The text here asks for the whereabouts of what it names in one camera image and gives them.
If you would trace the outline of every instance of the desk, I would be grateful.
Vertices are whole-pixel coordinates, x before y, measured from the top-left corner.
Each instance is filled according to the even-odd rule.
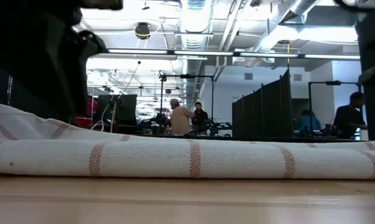
[[[375,182],[0,177],[0,223],[374,224]]]
[[[223,140],[223,141],[260,141],[260,142],[296,142],[296,143],[331,143],[331,142],[359,142],[350,139],[337,138],[236,138],[236,137],[222,137],[222,136],[169,136],[169,135],[139,135],[149,136],[155,138],[177,138],[177,139],[205,139],[205,140]]]

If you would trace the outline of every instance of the red object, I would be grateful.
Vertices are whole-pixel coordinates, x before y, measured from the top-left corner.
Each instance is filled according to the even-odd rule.
[[[98,108],[98,100],[93,99],[93,113],[96,113],[96,110]],[[88,99],[87,104],[87,114],[86,115],[77,115],[75,116],[73,123],[77,127],[90,129],[91,124],[91,118],[92,118],[92,99]]]

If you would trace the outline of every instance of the rolled fabric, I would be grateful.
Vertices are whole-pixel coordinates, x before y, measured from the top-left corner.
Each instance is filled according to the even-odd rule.
[[[0,105],[0,174],[375,179],[375,142],[160,139],[80,129]]]

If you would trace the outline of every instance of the fluorescent light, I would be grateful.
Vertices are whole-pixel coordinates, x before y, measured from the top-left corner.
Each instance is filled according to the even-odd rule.
[[[176,90],[176,86],[164,86],[164,90]],[[142,86],[142,89],[153,89],[153,90],[160,90],[161,86]]]
[[[185,57],[185,56],[179,56],[178,59],[186,59],[186,60],[207,60],[207,57]]]
[[[122,35],[122,34],[133,34],[134,31],[94,31],[96,35]]]
[[[135,59],[136,56],[133,54],[112,54],[112,53],[105,53],[105,54],[97,54],[94,55],[92,58],[125,58],[125,59]],[[140,60],[176,60],[178,56],[176,55],[142,55],[139,56]]]
[[[298,58],[298,54],[279,54],[279,53],[240,53],[241,57],[267,57],[267,58]]]
[[[193,50],[175,50],[176,55],[205,55],[205,56],[233,56],[233,52],[214,52],[214,51],[193,51]]]
[[[309,26],[299,33],[298,38],[312,41],[355,42],[358,35],[354,27]]]
[[[360,60],[359,55],[310,55],[306,54],[305,58],[312,59],[330,59],[330,60]]]
[[[166,50],[108,49],[108,51],[117,54],[167,54]]]

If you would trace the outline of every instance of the woman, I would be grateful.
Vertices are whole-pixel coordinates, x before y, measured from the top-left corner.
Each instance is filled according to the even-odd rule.
[[[299,131],[309,130],[311,128],[310,127],[310,124],[311,124],[310,115],[311,114],[312,114],[312,130],[321,130],[320,122],[318,118],[316,118],[315,114],[309,110],[303,110],[298,119],[297,127]]]

